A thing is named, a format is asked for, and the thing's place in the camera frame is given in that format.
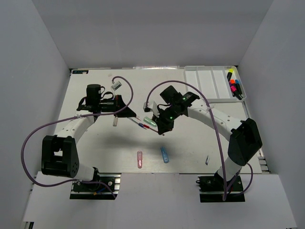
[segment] gray wall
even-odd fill
[[[273,0],[33,0],[70,68],[238,65]]]
[[[0,222],[17,229],[31,188],[20,148],[30,131],[58,117],[69,70],[31,0],[1,1],[0,31]],[[26,148],[32,174],[52,130],[41,130]]]
[[[240,66],[269,168],[305,229],[305,1],[275,0]]]

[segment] blue marker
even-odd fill
[[[161,147],[161,153],[162,153],[164,163],[169,163],[170,160],[168,159],[167,152],[163,146]]]

